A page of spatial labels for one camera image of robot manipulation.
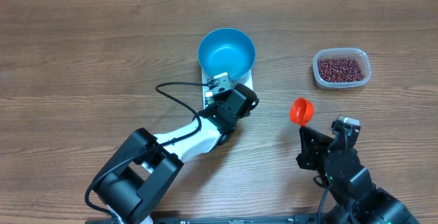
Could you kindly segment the red scoop blue handle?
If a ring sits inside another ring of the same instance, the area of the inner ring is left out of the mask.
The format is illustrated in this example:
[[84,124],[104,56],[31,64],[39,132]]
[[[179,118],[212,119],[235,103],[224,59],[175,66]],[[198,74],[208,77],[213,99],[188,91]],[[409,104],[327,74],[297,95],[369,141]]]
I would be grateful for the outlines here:
[[292,123],[306,126],[312,119],[314,113],[314,106],[310,100],[299,97],[297,98],[289,111],[289,119]]

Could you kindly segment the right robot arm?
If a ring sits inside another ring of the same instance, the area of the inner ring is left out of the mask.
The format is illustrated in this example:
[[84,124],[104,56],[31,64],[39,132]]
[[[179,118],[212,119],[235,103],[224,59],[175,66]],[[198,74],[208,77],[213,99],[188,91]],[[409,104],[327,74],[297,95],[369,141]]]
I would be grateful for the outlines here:
[[317,171],[314,182],[324,188],[318,223],[414,224],[417,219],[394,196],[372,182],[354,145],[361,127],[332,123],[331,138],[310,127],[299,129],[301,169]]

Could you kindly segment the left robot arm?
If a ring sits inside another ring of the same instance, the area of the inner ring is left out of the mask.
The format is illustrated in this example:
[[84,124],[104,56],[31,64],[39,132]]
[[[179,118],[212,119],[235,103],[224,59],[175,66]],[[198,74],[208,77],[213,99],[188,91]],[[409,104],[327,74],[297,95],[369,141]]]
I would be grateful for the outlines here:
[[253,90],[236,84],[215,94],[214,102],[194,112],[184,127],[165,134],[135,130],[90,183],[86,205],[114,223],[152,223],[152,212],[183,165],[226,143],[258,103]]

